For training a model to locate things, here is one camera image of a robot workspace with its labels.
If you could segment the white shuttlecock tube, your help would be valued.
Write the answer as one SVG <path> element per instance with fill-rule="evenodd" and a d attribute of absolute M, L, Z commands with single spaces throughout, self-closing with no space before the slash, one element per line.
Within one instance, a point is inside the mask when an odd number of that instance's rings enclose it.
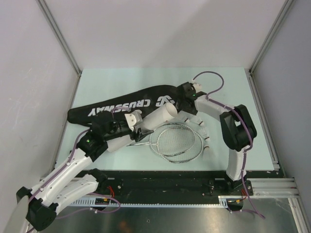
<path fill-rule="evenodd" d="M 138 131 L 140 128 L 154 130 L 157 127 L 161 126 L 165 122 L 172 120 L 177 117 L 178 112 L 176 107 L 172 103 L 166 103 L 163 106 L 159 107 L 155 111 L 151 112 L 145 118 L 143 118 L 143 122 L 135 127 L 135 131 Z M 112 140 L 109 140 L 108 152 L 114 152 L 124 146 L 127 146 L 133 143 L 134 140 L 130 139 L 130 136 L 122 136 Z"/>

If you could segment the white shuttlecock red band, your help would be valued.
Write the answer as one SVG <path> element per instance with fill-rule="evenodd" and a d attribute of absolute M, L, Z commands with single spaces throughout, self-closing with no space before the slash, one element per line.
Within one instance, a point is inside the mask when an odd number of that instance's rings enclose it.
<path fill-rule="evenodd" d="M 190 117 L 187 114 L 180 114 L 176 118 L 179 122 L 189 123 Z"/>

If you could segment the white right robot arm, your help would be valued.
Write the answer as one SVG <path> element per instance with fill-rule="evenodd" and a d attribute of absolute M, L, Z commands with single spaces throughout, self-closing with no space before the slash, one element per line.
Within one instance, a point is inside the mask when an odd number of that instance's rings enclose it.
<path fill-rule="evenodd" d="M 222 138 L 229 148 L 224 189 L 230 195 L 237 194 L 245 184 L 246 154 L 253 147 L 257 130 L 245 105 L 231 107 L 197 91 L 193 83 L 177 87 L 176 108 L 190 114 L 205 113 L 218 120 Z"/>

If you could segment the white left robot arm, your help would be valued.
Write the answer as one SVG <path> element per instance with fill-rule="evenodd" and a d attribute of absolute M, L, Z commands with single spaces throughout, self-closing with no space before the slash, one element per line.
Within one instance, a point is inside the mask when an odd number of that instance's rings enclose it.
<path fill-rule="evenodd" d="M 42 231 L 50 226 L 58 214 L 69 204 L 89 194 L 102 194 L 107 190 L 105 176 L 97 170 L 86 174 L 79 182 L 70 181 L 104 152 L 114 151 L 132 141 L 140 141 L 150 134 L 159 123 L 152 115 L 142 117 L 133 111 L 115 118 L 112 112 L 99 113 L 88 130 L 81 132 L 67 159 L 38 184 L 31 188 L 21 187 L 17 200 L 28 198 L 26 220 L 34 230 Z"/>

